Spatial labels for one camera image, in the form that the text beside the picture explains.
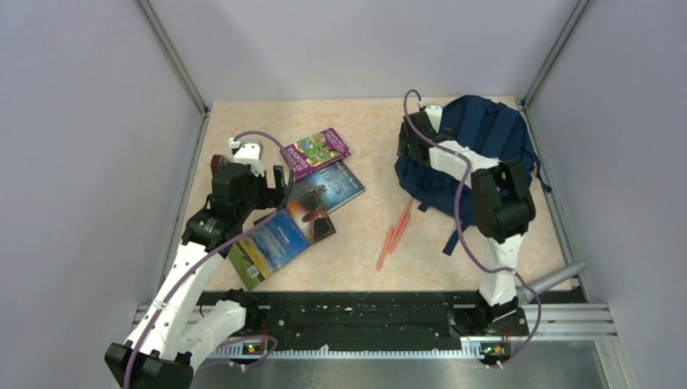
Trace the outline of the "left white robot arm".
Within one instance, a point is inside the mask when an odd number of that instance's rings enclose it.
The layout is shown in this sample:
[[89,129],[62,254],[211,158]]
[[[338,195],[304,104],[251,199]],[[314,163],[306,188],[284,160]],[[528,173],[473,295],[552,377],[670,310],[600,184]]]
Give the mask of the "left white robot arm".
[[293,179],[281,165],[268,186],[260,159],[248,163],[215,155],[211,193],[186,222],[176,258],[147,312],[105,364],[121,388],[188,388],[201,364],[231,334],[255,332],[260,314],[246,304],[221,300],[195,325],[187,325],[211,275],[231,246],[247,235],[243,224],[255,210],[285,207]]

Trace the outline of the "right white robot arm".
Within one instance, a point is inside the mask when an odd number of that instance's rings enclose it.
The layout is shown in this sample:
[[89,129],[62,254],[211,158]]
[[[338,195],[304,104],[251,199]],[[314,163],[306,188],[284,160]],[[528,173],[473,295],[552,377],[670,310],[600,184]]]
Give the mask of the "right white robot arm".
[[403,115],[399,154],[458,180],[458,192],[469,188],[476,227],[486,242],[484,273],[478,289],[476,326],[498,333],[518,309],[516,267],[529,224],[536,217],[527,172],[519,162],[483,156],[447,139],[439,130],[442,107],[421,104]]

